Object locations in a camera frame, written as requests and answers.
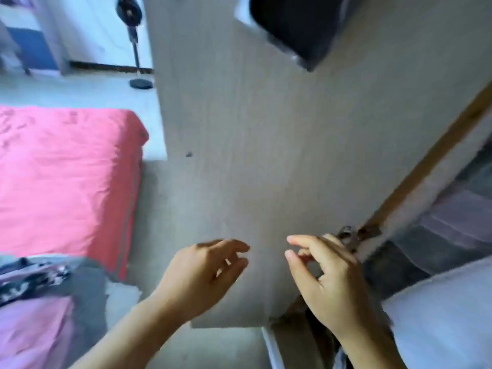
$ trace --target hand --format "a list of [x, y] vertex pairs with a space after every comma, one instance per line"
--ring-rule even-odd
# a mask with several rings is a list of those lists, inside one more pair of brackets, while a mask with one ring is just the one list
[[150, 298], [183, 324], [223, 298], [248, 265], [238, 252], [249, 246], [237, 240], [216, 240], [179, 250]]
[[[348, 334], [371, 329], [374, 317], [356, 257], [334, 235], [290, 235], [287, 241], [302, 248], [299, 255], [287, 250], [285, 256], [299, 291], [317, 319], [339, 341]], [[307, 270], [309, 260], [320, 264], [324, 275], [319, 279]]]

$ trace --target pile of clothes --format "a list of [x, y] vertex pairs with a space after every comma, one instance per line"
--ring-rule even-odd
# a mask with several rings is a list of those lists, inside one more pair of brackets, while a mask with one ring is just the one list
[[87, 258], [0, 256], [0, 366], [71, 366], [140, 295]]

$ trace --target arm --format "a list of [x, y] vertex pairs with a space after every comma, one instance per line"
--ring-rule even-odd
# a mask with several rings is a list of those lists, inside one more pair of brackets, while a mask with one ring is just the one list
[[181, 325], [222, 299], [248, 265], [237, 253], [248, 250], [243, 242], [225, 240], [178, 251], [152, 295], [72, 369], [144, 368]]
[[[301, 247], [285, 256], [299, 291], [317, 317], [340, 341], [355, 369], [406, 369], [391, 337], [374, 319], [358, 260], [333, 235], [291, 235]], [[314, 278], [307, 261], [317, 261], [324, 275]]]

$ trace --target tiled floor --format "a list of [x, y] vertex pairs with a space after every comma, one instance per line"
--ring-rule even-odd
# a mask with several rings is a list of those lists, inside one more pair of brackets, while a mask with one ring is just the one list
[[[130, 108], [149, 130], [126, 281], [149, 295], [174, 255], [166, 241], [173, 231], [169, 170], [157, 93], [127, 85], [132, 75], [78, 72], [61, 79], [0, 74], [0, 103], [56, 107]], [[191, 329], [183, 326], [149, 365], [167, 369], [267, 369], [260, 329]]]

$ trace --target pink bedspread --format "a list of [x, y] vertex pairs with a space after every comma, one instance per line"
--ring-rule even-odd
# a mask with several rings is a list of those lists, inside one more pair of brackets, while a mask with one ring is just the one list
[[147, 139], [128, 110], [0, 105], [0, 253], [88, 256], [124, 278]]

